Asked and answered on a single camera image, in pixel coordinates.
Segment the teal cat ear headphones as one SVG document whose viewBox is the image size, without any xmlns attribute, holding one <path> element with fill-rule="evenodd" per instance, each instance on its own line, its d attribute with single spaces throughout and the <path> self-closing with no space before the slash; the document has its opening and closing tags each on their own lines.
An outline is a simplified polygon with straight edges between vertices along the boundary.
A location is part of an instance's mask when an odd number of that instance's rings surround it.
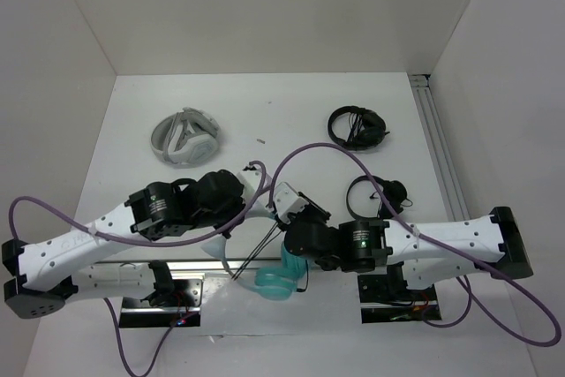
<svg viewBox="0 0 565 377">
<path fill-rule="evenodd" d="M 201 250 L 208 256 L 219 260 L 223 270 L 233 282 L 245 290 L 253 292 L 270 301 L 288 300 L 294 293 L 307 291 L 310 281 L 309 261 L 291 254 L 284 244 L 280 244 L 280 264 L 274 267 L 260 267 L 255 270 L 250 282 L 245 280 L 243 273 L 257 259 L 260 253 L 283 233 L 277 223 L 274 223 L 260 242 L 251 250 L 237 270 L 233 270 L 226 255 L 229 236 L 211 238 Z"/>
</svg>

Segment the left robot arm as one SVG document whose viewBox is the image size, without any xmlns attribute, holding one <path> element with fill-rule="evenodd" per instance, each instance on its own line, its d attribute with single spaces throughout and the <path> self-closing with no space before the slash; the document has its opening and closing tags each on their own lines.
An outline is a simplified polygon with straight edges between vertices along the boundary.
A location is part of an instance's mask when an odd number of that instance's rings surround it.
<svg viewBox="0 0 565 377">
<path fill-rule="evenodd" d="M 209 228 L 214 235 L 240 224 L 266 183 L 257 169 L 238 175 L 208 172 L 198 180 L 154 182 L 89 224 L 28 244 L 18 238 L 2 245 L 11 274 L 4 302 L 21 319 L 39 319 L 66 304 L 91 298 L 136 298 L 165 305 L 176 286 L 163 260 L 109 263 L 131 247 L 173 246 L 173 238 Z"/>
</svg>

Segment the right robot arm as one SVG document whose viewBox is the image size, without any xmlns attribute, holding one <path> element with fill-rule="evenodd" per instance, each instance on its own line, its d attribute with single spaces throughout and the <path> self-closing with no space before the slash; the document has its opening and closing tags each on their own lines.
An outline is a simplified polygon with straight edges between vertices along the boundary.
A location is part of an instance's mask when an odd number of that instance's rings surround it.
<svg viewBox="0 0 565 377">
<path fill-rule="evenodd" d="M 395 299 L 477 272 L 511 280 L 533 275 L 509 207 L 463 222 L 402 225 L 371 219 L 331 227 L 327 211 L 301 192 L 281 189 L 274 196 L 274 211 L 288 253 L 324 271 L 363 274 L 385 268 L 385 288 Z"/>
</svg>

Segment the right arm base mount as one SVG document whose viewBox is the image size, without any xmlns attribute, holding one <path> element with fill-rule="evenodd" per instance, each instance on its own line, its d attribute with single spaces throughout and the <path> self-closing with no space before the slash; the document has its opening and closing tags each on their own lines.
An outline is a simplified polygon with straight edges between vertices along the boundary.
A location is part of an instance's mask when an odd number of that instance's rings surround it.
<svg viewBox="0 0 565 377">
<path fill-rule="evenodd" d="M 409 290 L 386 275 L 358 275 L 358 294 L 363 324 L 441 320 L 435 288 Z"/>
</svg>

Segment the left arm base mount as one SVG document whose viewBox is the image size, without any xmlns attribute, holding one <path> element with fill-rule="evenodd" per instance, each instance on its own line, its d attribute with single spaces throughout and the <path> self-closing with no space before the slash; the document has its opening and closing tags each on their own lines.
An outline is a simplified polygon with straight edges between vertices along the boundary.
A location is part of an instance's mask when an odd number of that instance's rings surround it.
<svg viewBox="0 0 565 377">
<path fill-rule="evenodd" d="M 173 276 L 175 289 L 157 305 L 148 300 L 124 298 L 120 307 L 120 328 L 197 328 L 201 321 L 204 275 L 184 273 Z"/>
</svg>

